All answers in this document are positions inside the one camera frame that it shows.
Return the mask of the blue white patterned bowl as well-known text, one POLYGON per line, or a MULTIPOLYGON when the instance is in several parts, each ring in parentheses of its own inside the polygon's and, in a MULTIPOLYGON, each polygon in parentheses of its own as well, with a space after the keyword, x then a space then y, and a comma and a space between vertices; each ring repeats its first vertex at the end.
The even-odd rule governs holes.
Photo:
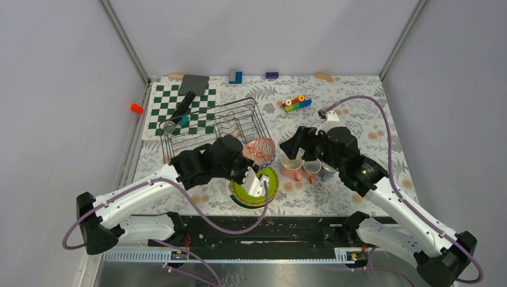
POLYGON ((276 145, 271 138, 256 138, 244 147, 242 154, 263 169, 273 162, 276 155, 276 145))

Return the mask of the pink dotted mug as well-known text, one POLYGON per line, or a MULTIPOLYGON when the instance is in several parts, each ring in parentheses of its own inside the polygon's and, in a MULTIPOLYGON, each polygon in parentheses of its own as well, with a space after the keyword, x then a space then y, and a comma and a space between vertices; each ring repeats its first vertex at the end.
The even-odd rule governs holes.
POLYGON ((320 160, 303 161, 302 175, 310 184, 315 184, 317 175, 322 169, 320 160))

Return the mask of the white plate teal rim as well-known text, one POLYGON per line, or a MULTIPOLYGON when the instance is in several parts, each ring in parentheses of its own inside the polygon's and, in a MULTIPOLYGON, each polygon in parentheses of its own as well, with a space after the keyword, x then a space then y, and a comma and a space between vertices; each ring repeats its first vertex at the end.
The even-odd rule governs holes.
POLYGON ((227 182, 226 191, 229 199, 242 209, 259 210, 265 206, 265 196, 252 197, 246 194, 244 188, 235 182, 227 182))

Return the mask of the black wire dish rack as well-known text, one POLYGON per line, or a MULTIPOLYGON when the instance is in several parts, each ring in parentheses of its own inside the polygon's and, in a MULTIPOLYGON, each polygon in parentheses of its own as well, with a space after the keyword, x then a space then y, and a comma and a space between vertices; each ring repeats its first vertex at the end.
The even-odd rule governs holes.
POLYGON ((261 115, 256 100, 252 97, 234 100, 229 103, 218 105, 219 111, 215 116, 212 134, 198 136, 171 136, 163 132, 160 137, 164 162, 183 150, 194 149, 204 144, 212 144, 218 138, 232 135, 248 144, 256 138, 270 138, 267 125, 261 115))

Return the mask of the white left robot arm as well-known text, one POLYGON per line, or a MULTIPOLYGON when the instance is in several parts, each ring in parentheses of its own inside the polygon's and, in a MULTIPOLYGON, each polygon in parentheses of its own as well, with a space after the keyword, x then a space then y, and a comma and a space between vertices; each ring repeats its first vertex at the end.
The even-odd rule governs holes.
POLYGON ((185 240, 185 230, 175 213, 137 215, 145 205, 173 191, 187 199, 187 190, 206 185, 213 178, 240 184, 247 194, 268 197, 269 178, 258 176, 259 166, 243 155, 243 145, 226 135, 214 143, 181 151, 160 170, 120 190, 102 196, 85 192, 76 198, 82 247, 89 255, 104 253, 121 241, 165 240, 172 246, 185 240))

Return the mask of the lime green plastic plate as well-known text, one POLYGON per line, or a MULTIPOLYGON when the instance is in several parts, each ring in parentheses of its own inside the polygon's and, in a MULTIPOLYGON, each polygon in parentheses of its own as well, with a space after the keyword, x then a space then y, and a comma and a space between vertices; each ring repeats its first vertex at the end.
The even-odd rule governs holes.
POLYGON ((257 207, 265 204, 266 193, 269 201, 274 199, 278 186, 278 177, 271 167, 266 167, 256 173, 249 168, 241 184, 231 182, 230 193, 237 202, 257 207))

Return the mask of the green woven rim plate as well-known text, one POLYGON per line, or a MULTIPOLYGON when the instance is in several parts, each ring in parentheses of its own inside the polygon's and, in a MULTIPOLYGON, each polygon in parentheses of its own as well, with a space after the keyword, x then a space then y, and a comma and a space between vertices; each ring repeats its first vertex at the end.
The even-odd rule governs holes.
POLYGON ((269 202, 273 201, 279 189, 279 178, 277 173, 274 171, 272 167, 266 167, 264 169, 259 170, 256 174, 257 175, 264 174, 269 177, 270 180, 268 187, 269 202))

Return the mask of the grey blue cup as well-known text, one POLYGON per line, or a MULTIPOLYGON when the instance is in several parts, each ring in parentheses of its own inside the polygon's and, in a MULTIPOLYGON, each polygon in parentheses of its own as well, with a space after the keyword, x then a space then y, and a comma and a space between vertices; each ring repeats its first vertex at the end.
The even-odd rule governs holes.
POLYGON ((335 169, 333 169, 331 166, 322 162, 322 168, 319 172, 320 180, 325 182, 328 179, 331 179, 336 174, 336 172, 337 171, 335 169))

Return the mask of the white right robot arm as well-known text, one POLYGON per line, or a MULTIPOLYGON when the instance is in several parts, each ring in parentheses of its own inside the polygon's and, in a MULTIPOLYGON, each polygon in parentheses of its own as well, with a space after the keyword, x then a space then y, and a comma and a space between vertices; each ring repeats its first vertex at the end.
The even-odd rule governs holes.
POLYGON ((479 272, 474 281, 483 279, 483 270, 473 256, 476 238, 468 231, 457 233, 447 227, 401 191, 381 165, 360 153, 349 129, 333 127, 324 132, 300 126, 280 149, 291 160, 302 149, 303 160, 320 160, 336 170, 347 188, 382 208, 404 229, 385 227, 356 212, 343 230, 348 245, 365 242, 380 247, 411 264, 430 286, 451 286, 469 264, 479 272))

